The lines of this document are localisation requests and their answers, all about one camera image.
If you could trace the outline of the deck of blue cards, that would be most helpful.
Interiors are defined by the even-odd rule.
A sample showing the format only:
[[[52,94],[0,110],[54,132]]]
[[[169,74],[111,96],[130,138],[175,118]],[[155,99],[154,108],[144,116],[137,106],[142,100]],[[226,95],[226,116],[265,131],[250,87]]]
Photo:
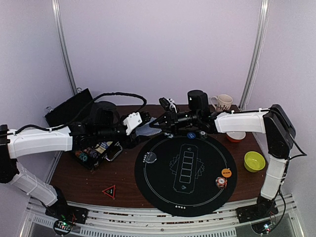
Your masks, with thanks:
[[[156,118],[151,118],[150,121],[148,123],[146,123],[145,125],[143,125],[141,127],[137,127],[135,129],[136,135],[138,135],[138,136],[153,136],[153,135],[161,133],[161,129],[151,128],[149,126],[149,123],[154,121],[155,119]]]

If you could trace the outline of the blue small blind button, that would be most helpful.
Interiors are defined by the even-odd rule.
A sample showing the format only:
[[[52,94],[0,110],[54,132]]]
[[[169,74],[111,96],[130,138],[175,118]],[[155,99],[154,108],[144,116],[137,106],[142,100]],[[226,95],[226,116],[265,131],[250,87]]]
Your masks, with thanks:
[[[195,138],[196,138],[196,134],[195,134],[194,132],[188,132],[188,133],[187,133],[187,137],[188,137],[189,139],[195,139]]]

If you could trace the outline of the clear acrylic dealer button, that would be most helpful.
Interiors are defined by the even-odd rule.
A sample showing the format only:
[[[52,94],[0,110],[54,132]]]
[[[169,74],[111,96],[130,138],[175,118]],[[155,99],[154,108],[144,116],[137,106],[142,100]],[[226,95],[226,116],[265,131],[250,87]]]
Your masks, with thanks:
[[[153,152],[147,152],[144,156],[146,163],[154,163],[157,160],[157,155]]]

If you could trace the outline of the orange big blind button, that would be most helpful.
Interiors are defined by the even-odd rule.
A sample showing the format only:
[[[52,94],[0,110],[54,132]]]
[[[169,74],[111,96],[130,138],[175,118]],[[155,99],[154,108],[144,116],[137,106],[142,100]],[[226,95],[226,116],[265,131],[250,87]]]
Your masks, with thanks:
[[[224,168],[222,169],[221,174],[224,178],[230,178],[232,176],[232,171],[229,168]]]

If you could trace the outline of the orange poker chip stack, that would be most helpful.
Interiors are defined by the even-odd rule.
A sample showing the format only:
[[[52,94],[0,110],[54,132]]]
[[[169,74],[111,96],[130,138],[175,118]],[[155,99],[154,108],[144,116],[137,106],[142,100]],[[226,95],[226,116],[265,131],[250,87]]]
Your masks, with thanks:
[[[217,177],[215,180],[215,184],[218,188],[226,188],[227,179],[225,177]]]

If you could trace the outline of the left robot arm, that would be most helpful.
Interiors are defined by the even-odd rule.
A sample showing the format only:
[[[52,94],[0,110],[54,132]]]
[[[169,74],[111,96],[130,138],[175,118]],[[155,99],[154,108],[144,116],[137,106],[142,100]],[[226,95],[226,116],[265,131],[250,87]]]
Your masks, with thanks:
[[[78,151],[95,147],[100,142],[123,141],[131,137],[143,119],[140,112],[133,112],[116,124],[105,119],[96,122],[71,122],[58,127],[29,129],[0,127],[0,182],[11,184],[38,199],[60,219],[71,215],[62,191],[38,179],[25,169],[17,158],[25,155],[54,151]]]

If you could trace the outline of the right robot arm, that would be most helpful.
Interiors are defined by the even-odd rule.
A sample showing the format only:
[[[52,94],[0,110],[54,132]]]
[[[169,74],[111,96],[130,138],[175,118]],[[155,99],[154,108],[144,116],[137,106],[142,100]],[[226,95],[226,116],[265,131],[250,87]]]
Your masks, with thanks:
[[[251,132],[256,140],[266,138],[267,148],[263,150],[268,159],[265,181],[253,214],[265,217],[271,210],[287,176],[290,153],[295,143],[296,130],[279,104],[267,109],[234,112],[224,110],[212,112],[208,95],[201,90],[187,93],[189,111],[179,112],[169,99],[159,99],[164,113],[150,123],[151,128],[176,134],[180,128],[197,127],[208,134],[228,132]]]

